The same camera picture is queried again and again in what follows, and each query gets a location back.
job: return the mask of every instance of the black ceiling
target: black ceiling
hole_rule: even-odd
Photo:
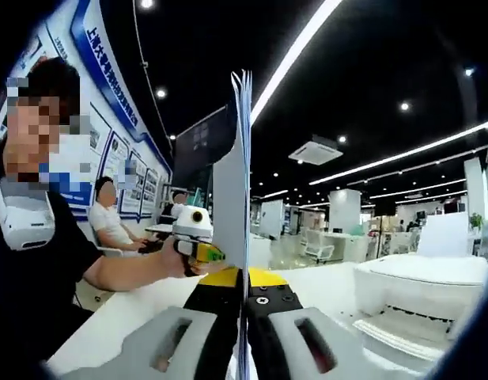
[[[156,0],[152,9],[138,8],[149,79],[153,88],[168,90],[168,97],[158,101],[151,97],[140,65],[131,2],[124,7],[100,2],[131,95],[164,151],[169,144],[161,123],[168,135],[176,135],[227,103],[232,97],[231,71],[252,71],[255,102],[321,4],[320,0],[235,0],[188,5]],[[253,196],[289,190],[281,197],[289,197],[291,204],[318,203],[337,186],[488,144],[488,135],[480,132],[394,163],[308,185],[488,120],[488,4],[434,3],[342,1],[252,128]],[[468,67],[475,69],[471,77],[464,73]],[[408,112],[399,110],[403,101],[410,104]],[[345,135],[347,142],[339,145],[344,155],[321,166],[298,165],[289,159],[311,134],[332,140]],[[483,164],[486,153],[477,153]],[[397,192],[412,188],[413,182],[424,187],[460,179],[463,160],[472,155],[349,187],[367,199],[383,193],[383,188]],[[463,187],[460,183],[449,190]],[[445,189],[428,191],[440,192]]]

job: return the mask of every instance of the person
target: person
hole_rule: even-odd
[[[396,227],[396,232],[405,232],[405,229],[403,228],[403,219],[400,219],[400,224]]]
[[[161,212],[158,224],[173,224],[179,217],[182,206],[187,202],[187,194],[180,190],[175,190],[172,194],[172,200],[173,203],[167,204],[163,212]]]
[[[407,224],[406,232],[410,232],[411,228],[414,228],[414,222],[412,220]]]
[[[94,184],[96,202],[89,211],[89,224],[96,231],[100,243],[105,247],[122,249],[125,256],[151,253],[161,249],[160,241],[149,241],[135,236],[121,221],[114,207],[115,186],[110,177],[100,177]]]
[[[73,304],[75,284],[82,278],[101,290],[130,291],[185,272],[172,237],[147,256],[101,256],[78,227],[59,184],[40,187],[40,166],[57,149],[61,125],[78,115],[79,96],[79,76],[72,66],[60,58],[43,61],[28,74],[28,87],[18,88],[17,100],[9,99],[9,129],[0,141],[4,200],[43,197],[55,220],[46,245],[21,251],[8,246],[0,222],[0,320],[14,326],[21,350],[35,360],[48,359],[90,317],[91,312]]]

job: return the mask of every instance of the ceiling light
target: ceiling light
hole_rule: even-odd
[[[281,190],[280,192],[272,192],[271,194],[266,194],[263,196],[263,198],[270,198],[271,196],[280,196],[281,194],[284,194],[288,192],[289,190]]]
[[[140,3],[140,6],[144,9],[144,10],[147,10],[148,8],[150,8],[151,6],[153,6],[154,3],[152,0],[142,0],[142,2]]]
[[[488,150],[488,145],[481,145],[481,146],[478,146],[477,148],[475,148],[476,151],[480,151],[480,150]],[[447,162],[447,161],[451,161],[451,160],[454,160],[456,158],[460,158],[460,157],[463,157],[463,156],[467,156],[469,154],[472,154],[472,150],[465,150],[464,152],[461,152],[461,153],[458,153],[458,154],[453,154],[452,156],[448,156],[446,158],[442,158],[440,161],[439,161],[439,164],[442,164],[444,162]],[[408,172],[411,172],[413,170],[418,170],[418,169],[423,169],[427,166],[430,166],[430,165],[434,165],[436,163],[436,161],[429,161],[425,164],[421,164],[421,165],[416,165],[416,166],[411,166],[410,168],[406,168],[406,169],[403,169],[402,172],[403,173],[408,173]],[[385,174],[381,174],[379,176],[374,176],[374,177],[370,177],[370,178],[367,178],[368,181],[373,181],[373,180],[379,180],[379,179],[382,179],[382,178],[385,178],[385,177],[390,177],[390,176],[394,176],[395,174],[397,174],[398,172],[397,171],[393,171],[393,172],[389,172],[389,173],[385,173]],[[347,186],[351,186],[353,184],[362,184],[364,180],[356,180],[354,182],[350,182],[349,184],[347,184]]]
[[[323,25],[340,2],[342,2],[342,0],[324,0],[323,4],[317,9],[307,25],[295,39],[281,63],[278,65],[277,70],[272,75],[272,78],[267,83],[267,86],[261,95],[259,95],[259,98],[251,111],[251,127],[267,105],[275,90],[278,88],[282,79],[286,76],[290,67],[294,64],[305,46],[307,46],[308,42],[314,37],[321,25]]]
[[[302,204],[300,206],[300,208],[304,208],[304,207],[315,207],[315,206],[327,206],[329,205],[330,202],[324,202],[324,203],[314,203],[314,204]]]
[[[165,99],[167,95],[168,95],[168,94],[166,93],[166,89],[158,89],[158,90],[156,91],[156,96],[157,96],[159,99]]]
[[[407,103],[407,102],[405,102],[405,101],[404,101],[404,102],[403,102],[403,103],[400,105],[400,109],[401,109],[402,111],[408,111],[408,110],[409,110],[409,108],[410,108],[409,103]]]
[[[412,156],[414,154],[424,152],[425,150],[429,150],[429,149],[435,148],[437,146],[444,145],[445,143],[450,143],[451,141],[461,139],[462,137],[465,137],[467,135],[470,135],[470,134],[475,133],[477,131],[481,131],[481,130],[486,129],[486,128],[488,128],[488,121],[486,123],[483,123],[483,124],[477,125],[475,127],[469,128],[465,131],[461,131],[460,133],[457,133],[455,135],[451,135],[451,136],[446,137],[444,139],[437,140],[436,142],[431,142],[430,144],[420,146],[419,148],[415,148],[413,150],[408,150],[407,152],[397,154],[395,156],[391,156],[391,157],[388,157],[388,158],[385,158],[385,159],[382,159],[379,161],[375,161],[375,162],[372,162],[372,163],[367,164],[367,165],[359,166],[357,168],[350,169],[350,170],[347,170],[345,172],[333,174],[329,177],[321,178],[320,180],[314,180],[314,181],[310,182],[309,184],[310,185],[320,184],[322,182],[334,180],[335,178],[345,177],[345,176],[348,176],[350,174],[358,173],[358,172],[361,172],[362,170],[375,168],[376,166],[380,166],[383,164],[387,164],[389,162],[399,160],[401,158]]]
[[[381,194],[379,196],[371,196],[370,199],[374,200],[375,198],[384,198],[385,196],[400,196],[402,194],[407,194],[408,192],[420,192],[422,190],[430,190],[431,188],[440,188],[442,186],[446,186],[448,184],[458,184],[460,182],[464,182],[465,178],[461,180],[451,180],[449,182],[444,182],[443,184],[433,184],[432,186],[425,186],[424,188],[413,188],[411,190],[405,190],[403,192],[390,192],[388,194]]]
[[[444,194],[442,196],[455,196],[455,195],[458,195],[458,194],[464,194],[465,192],[467,192],[467,190],[462,190],[461,192],[450,192],[449,194]],[[442,196],[427,196],[425,198],[421,198],[421,201],[423,200],[435,200],[437,199],[438,197],[442,197]],[[398,200],[396,201],[395,203],[397,204],[401,204],[401,203],[411,203],[411,202],[415,202],[415,199],[410,199],[410,200]]]
[[[465,76],[471,77],[473,75],[474,71],[475,70],[473,68],[471,68],[471,67],[465,69]]]

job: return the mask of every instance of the black t-shirt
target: black t-shirt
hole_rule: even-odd
[[[175,222],[175,218],[172,218],[172,209],[173,203],[169,203],[165,206],[163,212],[161,212],[159,220],[157,221],[158,224],[173,224],[173,222]]]
[[[0,177],[4,174],[0,146]],[[64,198],[48,192],[55,233],[44,247],[13,251],[0,226],[0,313],[26,350],[47,359],[76,330],[76,282],[100,257],[77,225]]]

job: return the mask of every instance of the air conditioner unit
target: air conditioner unit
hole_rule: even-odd
[[[313,165],[322,165],[343,155],[336,150],[336,142],[314,135],[312,141],[306,142],[303,146],[289,155],[295,161],[303,161]]]

